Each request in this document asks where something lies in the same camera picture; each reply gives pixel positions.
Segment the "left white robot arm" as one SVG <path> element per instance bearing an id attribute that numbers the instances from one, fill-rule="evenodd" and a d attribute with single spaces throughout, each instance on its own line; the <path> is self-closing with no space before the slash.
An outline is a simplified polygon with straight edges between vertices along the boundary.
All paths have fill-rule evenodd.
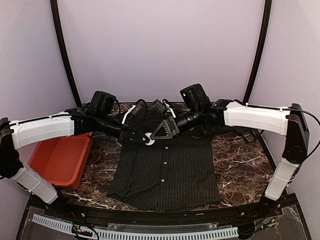
<path id="1" fill-rule="evenodd" d="M 60 199 L 57 188 L 43 179 L 20 159 L 19 150 L 40 142 L 61 137 L 75 137 L 100 132 L 121 144 L 147 144 L 150 138 L 137 129 L 137 124 L 118 121 L 105 114 L 89 114 L 81 108 L 71 108 L 52 115 L 26 120 L 0 120 L 0 177 L 11 179 L 29 193 L 39 197 L 60 218 L 67 218 L 70 206 Z"/>

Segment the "black pinstriped shirt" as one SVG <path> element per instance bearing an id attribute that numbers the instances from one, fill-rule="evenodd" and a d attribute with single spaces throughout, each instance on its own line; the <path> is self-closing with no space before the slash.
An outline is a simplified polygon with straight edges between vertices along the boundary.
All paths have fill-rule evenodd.
<path id="1" fill-rule="evenodd" d="M 139 210 L 180 212 L 220 201 L 211 140 L 188 133 L 124 143 L 107 195 Z"/>

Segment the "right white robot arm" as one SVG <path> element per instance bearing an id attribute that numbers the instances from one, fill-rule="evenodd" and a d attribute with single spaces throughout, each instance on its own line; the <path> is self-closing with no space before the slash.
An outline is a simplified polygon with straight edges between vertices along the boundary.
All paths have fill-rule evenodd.
<path id="1" fill-rule="evenodd" d="M 274 201 L 280 198 L 303 162 L 314 153 L 309 151 L 310 132 L 305 118 L 308 112 L 299 104 L 271 107 L 226 99 L 214 103 L 208 99 L 189 102 L 187 107 L 186 113 L 166 117 L 150 138 L 153 141 L 173 139 L 199 125 L 241 127 L 285 137 L 281 160 L 264 191 L 265 198 L 255 205 L 255 213 L 266 217 L 274 210 Z"/>

